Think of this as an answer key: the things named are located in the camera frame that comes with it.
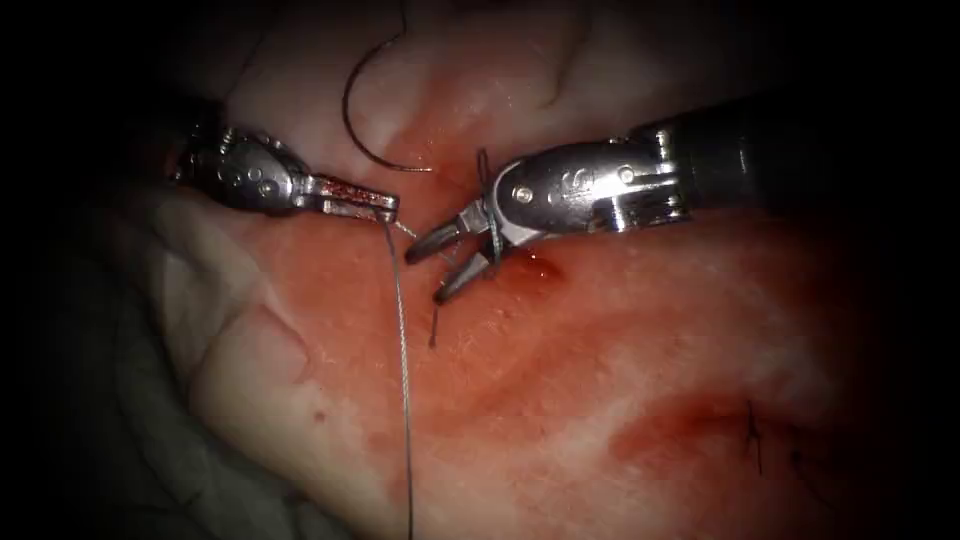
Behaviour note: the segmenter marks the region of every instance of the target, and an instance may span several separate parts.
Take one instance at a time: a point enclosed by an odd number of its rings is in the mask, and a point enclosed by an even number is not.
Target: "pale skin surface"
[[[316,170],[397,193],[415,231],[476,196],[478,147],[496,167],[721,100],[777,67],[735,28],[683,18],[416,4],[410,34],[353,101],[374,151],[435,169],[404,174],[366,160],[340,122],[349,69],[398,27],[395,9],[357,10],[287,7],[229,109]],[[224,16],[219,45],[186,40],[171,76],[222,94],[255,38],[237,17]],[[358,535],[404,537],[383,230],[151,191],[105,231],[151,300],[190,411]],[[896,475],[895,450],[877,449],[866,413],[869,344],[843,248],[815,233],[732,212],[534,246],[536,260],[509,261],[441,311],[435,349],[429,299],[445,265],[402,266],[417,537],[862,532],[894,504],[877,477]]]

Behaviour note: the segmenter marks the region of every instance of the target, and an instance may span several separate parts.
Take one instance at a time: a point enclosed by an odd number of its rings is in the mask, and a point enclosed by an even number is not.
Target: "metal screw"
[[[260,182],[260,185],[258,186],[258,191],[260,191],[260,196],[264,198],[273,195],[273,193],[276,190],[277,190],[277,185],[271,182],[270,180],[265,180],[263,182]]]
[[[520,204],[528,204],[533,200],[533,190],[527,186],[516,186],[513,188],[513,198]]]
[[[620,177],[621,182],[623,182],[624,184],[629,184],[633,182],[633,178],[634,178],[633,169],[631,169],[630,167],[621,167],[620,170],[617,171],[617,176]]]

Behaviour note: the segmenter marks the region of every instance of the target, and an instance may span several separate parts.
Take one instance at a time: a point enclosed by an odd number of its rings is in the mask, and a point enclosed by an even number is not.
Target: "metal jaw tip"
[[[309,198],[295,200],[296,206],[311,205],[323,214],[377,223],[393,223],[397,220],[400,198],[396,195],[319,174],[307,178],[304,191]]]

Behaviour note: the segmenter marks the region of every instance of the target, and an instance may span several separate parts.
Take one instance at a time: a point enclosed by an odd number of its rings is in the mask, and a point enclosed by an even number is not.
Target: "curved suture needle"
[[[432,172],[433,169],[430,167],[410,167],[407,165],[400,165],[398,163],[387,161],[386,159],[374,154],[369,148],[366,147],[366,145],[363,144],[363,141],[360,140],[360,137],[358,137],[357,133],[354,131],[353,124],[350,122],[350,94],[353,93],[353,85],[356,83],[360,72],[363,71],[363,68],[370,62],[370,60],[373,59],[373,57],[379,54],[380,51],[390,47],[407,33],[407,10],[403,0],[400,0],[400,21],[401,28],[399,33],[367,51],[366,54],[360,58],[360,61],[353,66],[353,70],[350,72],[350,76],[347,77],[347,84],[343,90],[343,99],[341,100],[340,112],[343,117],[343,125],[347,130],[347,134],[350,135],[350,139],[353,140],[353,144],[363,153],[363,155],[367,156],[370,161],[373,161],[374,163],[388,169],[393,169],[400,172]]]

